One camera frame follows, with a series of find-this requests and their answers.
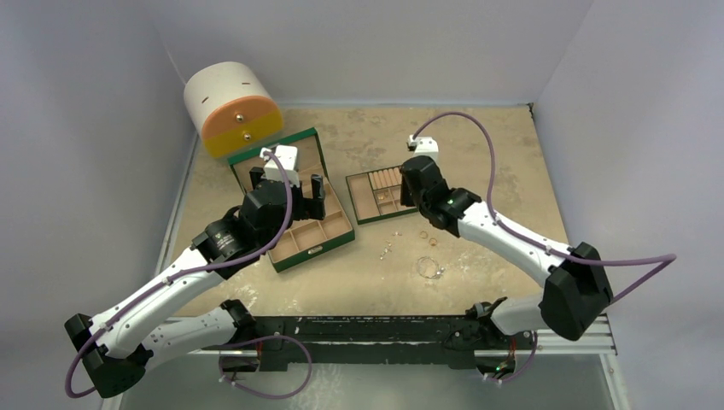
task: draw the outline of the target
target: green jewelry box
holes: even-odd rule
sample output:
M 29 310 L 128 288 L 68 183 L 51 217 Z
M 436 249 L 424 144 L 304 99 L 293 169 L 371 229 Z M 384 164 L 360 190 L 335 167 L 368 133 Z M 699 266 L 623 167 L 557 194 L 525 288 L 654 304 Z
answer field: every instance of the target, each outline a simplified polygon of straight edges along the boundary
M 417 212 L 400 204 L 400 166 L 349 175 L 347 187 L 358 225 Z
M 267 148 L 283 144 L 292 145 L 299 150 L 299 178 L 303 181 L 304 196 L 311 195 L 310 176 L 322 175 L 324 180 L 324 208 L 327 216 L 324 220 L 297 220 L 282 235 L 274 249 L 267 254 L 271 265 L 277 272 L 284 271 L 304 261 L 323 255 L 334 248 L 354 240 L 354 229 L 340 204 L 334 187 L 327 174 L 322 145 L 317 130 L 310 128 L 288 137 L 280 138 L 267 145 Z M 231 171 L 236 176 L 242 191 L 251 190 L 249 170 L 263 167 L 264 160 L 259 158 L 261 147 L 244 151 L 229 158 Z

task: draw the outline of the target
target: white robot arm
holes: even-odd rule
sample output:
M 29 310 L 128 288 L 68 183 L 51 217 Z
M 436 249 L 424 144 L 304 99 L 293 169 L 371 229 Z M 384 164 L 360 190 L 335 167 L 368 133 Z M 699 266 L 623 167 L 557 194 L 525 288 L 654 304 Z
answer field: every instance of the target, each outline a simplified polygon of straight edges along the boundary
M 599 260 L 598 251 L 586 243 L 574 249 L 543 237 L 500 213 L 492 215 L 476 194 L 463 188 L 448 188 L 435 163 L 438 149 L 433 138 L 410 136 L 407 147 L 414 154 L 400 169 L 405 181 L 403 204 L 417 207 L 433 226 L 502 256 L 544 289 L 529 297 L 476 303 L 468 314 L 489 316 L 505 335 L 550 328 L 561 337 L 578 340 L 611 303 L 611 288 L 601 266 L 575 264 L 551 251 Z M 499 222 L 521 235 L 511 235 Z M 546 249 L 535 247 L 520 236 L 545 243 Z
M 82 358 L 101 397 L 129 389 L 165 361 L 228 343 L 248 331 L 253 318 L 239 301 L 226 301 L 195 318 L 164 322 L 194 297 L 258 261 L 273 246 L 272 239 L 294 220 L 324 218 L 322 177 L 312 175 L 312 197 L 305 198 L 297 173 L 297 148 L 278 145 L 271 151 L 275 161 L 269 161 L 269 152 L 260 151 L 267 163 L 250 171 L 254 188 L 242 205 L 209 224 L 166 270 L 105 312 L 92 317 L 79 313 L 66 322 L 66 332 L 79 352 L 74 365 Z M 213 270 L 198 269 L 209 264 Z M 70 389 L 69 377 L 66 389 L 71 397 L 79 396 Z

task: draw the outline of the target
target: ring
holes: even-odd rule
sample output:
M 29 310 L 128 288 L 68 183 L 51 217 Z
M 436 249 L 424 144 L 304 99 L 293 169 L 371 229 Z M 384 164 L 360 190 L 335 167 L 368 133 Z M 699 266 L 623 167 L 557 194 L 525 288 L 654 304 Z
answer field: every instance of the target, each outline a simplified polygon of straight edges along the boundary
M 423 267 L 422 264 L 423 264 L 424 261 L 431 261 L 432 263 L 435 264 L 435 273 L 433 273 L 432 276 L 425 276 L 425 275 L 424 275 L 424 270 L 422 269 L 422 267 Z M 417 274 L 420 275 L 420 276 L 422 276 L 423 278 L 426 278 L 426 279 L 439 279 L 440 276 L 442 276 L 442 272 L 443 272 L 443 271 L 442 271 L 442 269 L 440 269 L 440 264 L 437 263 L 436 260 L 430 258 L 429 256 L 423 256 L 422 258 L 420 258 L 420 259 L 417 260 Z

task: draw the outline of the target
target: tan felt lining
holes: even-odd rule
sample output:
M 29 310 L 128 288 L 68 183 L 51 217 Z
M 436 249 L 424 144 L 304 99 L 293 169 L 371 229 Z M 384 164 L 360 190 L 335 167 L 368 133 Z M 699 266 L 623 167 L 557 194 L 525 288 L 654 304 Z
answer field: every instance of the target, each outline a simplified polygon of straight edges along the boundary
M 375 177 L 375 185 L 377 188 L 384 188 L 384 185 L 382 184 L 382 180 L 380 179 L 380 173 L 374 173 Z
M 372 188 L 370 187 L 370 182 L 372 180 L 373 177 L 371 173 L 362 173 L 360 175 L 347 177 L 349 192 L 352 194 L 354 208 L 357 211 L 357 218 L 360 220 L 380 216 L 380 211 L 377 210 L 375 196 L 372 193 Z
M 402 175 L 399 167 L 347 177 L 354 208 L 359 220 L 405 211 L 400 204 Z
M 378 204 L 390 202 L 393 200 L 392 192 L 389 191 L 389 188 L 385 188 L 383 190 L 376 190 L 374 192 L 374 194 L 375 194 L 375 201 L 377 201 Z
M 397 207 L 394 205 L 393 202 L 386 202 L 380 204 L 380 213 L 383 215 L 391 214 L 393 212 L 397 212 Z
M 296 247 L 296 243 L 292 238 L 291 232 L 286 231 L 277 243 L 277 246 L 269 251 L 269 256 L 271 257 L 272 261 L 281 261 L 283 259 L 289 258 L 291 255 L 294 255 L 297 252 L 299 252 L 299 249 Z
M 347 233 L 352 230 L 352 226 L 349 225 L 349 220 L 342 213 L 342 211 L 334 214 L 328 214 L 322 221 L 322 228 L 324 234 L 328 239 L 333 237 L 339 237 L 340 235 Z
M 392 176 L 389 174 L 389 170 L 385 169 L 384 171 L 382 171 L 382 173 L 384 173 L 385 181 L 387 182 L 387 187 L 394 185 L 394 183 L 392 182 Z
M 392 197 L 395 199 L 395 201 L 400 200 L 400 192 L 402 191 L 402 188 L 399 186 L 393 186 L 389 189 L 390 192 L 392 192 Z
M 319 224 L 319 221 L 315 220 L 314 222 L 313 224 L 306 224 L 301 228 L 292 230 L 292 237 L 294 237 L 296 246 L 299 247 L 300 250 L 314 248 L 327 240 L 327 236 L 324 235 L 324 230 Z

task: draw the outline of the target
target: cylinder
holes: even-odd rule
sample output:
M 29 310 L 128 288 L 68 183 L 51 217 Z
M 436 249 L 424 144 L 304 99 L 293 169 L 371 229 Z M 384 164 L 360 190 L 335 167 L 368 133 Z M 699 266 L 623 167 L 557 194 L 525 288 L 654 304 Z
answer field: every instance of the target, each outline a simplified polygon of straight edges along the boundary
M 282 113 L 251 69 L 220 62 L 194 74 L 184 102 L 209 154 L 225 158 L 282 131 Z

